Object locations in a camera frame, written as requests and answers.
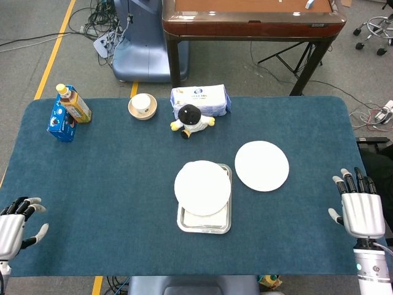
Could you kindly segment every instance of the yellow toy feet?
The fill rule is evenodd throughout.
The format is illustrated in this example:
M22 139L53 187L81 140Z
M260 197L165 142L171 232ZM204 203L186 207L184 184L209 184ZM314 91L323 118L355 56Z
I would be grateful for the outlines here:
M214 126L215 123L216 123L215 118L211 118L209 121L209 126Z
M182 130L182 137L183 137L185 140L189 139L190 136L191 136L191 132L189 132L189 131L186 130L186 129Z
M172 131L178 131L179 128L176 126L176 122L171 123L171 129Z

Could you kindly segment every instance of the metal tray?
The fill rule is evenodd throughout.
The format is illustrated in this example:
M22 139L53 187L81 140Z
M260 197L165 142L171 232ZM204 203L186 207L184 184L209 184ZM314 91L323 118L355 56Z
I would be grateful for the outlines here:
M218 164L227 172L232 186L232 170L228 165ZM222 235L228 232L232 224L232 192L228 203L217 213L209 216L197 216L189 213L179 205L177 225L184 232Z

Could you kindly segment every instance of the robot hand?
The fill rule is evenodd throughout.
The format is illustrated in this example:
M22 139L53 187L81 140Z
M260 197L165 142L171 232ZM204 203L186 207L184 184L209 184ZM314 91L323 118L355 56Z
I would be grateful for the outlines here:
M352 174L341 169L345 182L333 176L341 194L343 217L333 208L329 208L332 219L345 226L347 233L357 238L354 254L357 278L362 295L393 295L389 271L387 269L383 245L376 242L385 234L381 197L376 194L374 182L363 177L359 168L355 168L357 188Z
M347 169L341 169L341 173L345 182L338 176L333 176L333 180L341 194L343 217L333 208L329 208L330 216L344 225L348 234L355 238L383 237L385 222L382 203L381 197L376 194L374 182L369 177L363 177L361 170L356 167L356 188L352 174Z
M0 261L10 261L20 250L38 243L45 237L49 227L47 223L42 225L35 236L22 240L25 223L29 217L35 211L46 210L40 202L40 198L22 197L0 212Z

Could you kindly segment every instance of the paper plate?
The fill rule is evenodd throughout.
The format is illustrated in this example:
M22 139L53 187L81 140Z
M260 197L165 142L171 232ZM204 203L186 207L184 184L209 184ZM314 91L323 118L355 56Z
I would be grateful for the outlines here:
M217 213L226 205L231 194L231 182L216 163L189 162L176 176L174 193L186 211L207 216Z
M251 189L269 192L287 180L289 163L284 152L267 141L251 141L235 157L236 174Z

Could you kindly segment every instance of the small white object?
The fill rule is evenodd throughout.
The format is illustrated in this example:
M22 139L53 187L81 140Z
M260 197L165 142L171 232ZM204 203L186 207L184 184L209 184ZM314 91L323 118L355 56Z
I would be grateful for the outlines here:
M138 111L138 113L145 115L150 110L151 99L148 94L140 93L131 99L131 104Z
M314 0L308 0L306 3L306 9L309 9L313 5Z

